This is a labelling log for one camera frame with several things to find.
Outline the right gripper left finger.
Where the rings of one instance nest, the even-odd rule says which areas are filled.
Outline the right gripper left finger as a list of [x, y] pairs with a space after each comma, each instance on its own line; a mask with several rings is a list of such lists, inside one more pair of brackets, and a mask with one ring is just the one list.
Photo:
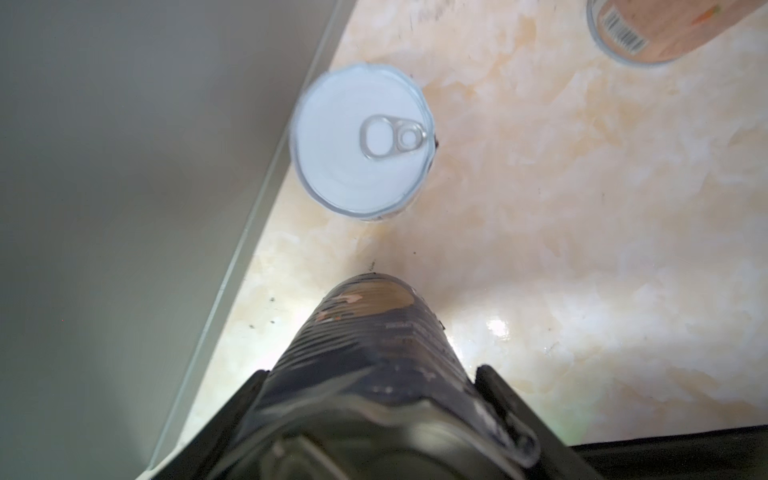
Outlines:
[[268, 374], [268, 370], [256, 371], [153, 479], [205, 479], [236, 435]]

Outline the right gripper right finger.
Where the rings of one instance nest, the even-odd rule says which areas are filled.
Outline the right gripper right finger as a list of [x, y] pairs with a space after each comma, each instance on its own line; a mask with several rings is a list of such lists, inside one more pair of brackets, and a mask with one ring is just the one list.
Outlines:
[[503, 421], [512, 441], [513, 458], [526, 479], [602, 479], [565, 445], [490, 366], [476, 370], [475, 387]]

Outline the dark tomato can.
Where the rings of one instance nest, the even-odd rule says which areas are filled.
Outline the dark tomato can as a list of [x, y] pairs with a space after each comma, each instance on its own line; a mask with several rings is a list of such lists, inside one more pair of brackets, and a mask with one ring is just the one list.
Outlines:
[[210, 479], [521, 479], [503, 421], [404, 281], [350, 278], [281, 355]]

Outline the pink labelled can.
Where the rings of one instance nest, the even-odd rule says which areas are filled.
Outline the pink labelled can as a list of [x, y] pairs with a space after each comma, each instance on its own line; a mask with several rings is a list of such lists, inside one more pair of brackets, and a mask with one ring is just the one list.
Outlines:
[[378, 221], [416, 198], [437, 139], [432, 112], [408, 75], [360, 63], [321, 75], [302, 94], [289, 146], [313, 200], [352, 219]]

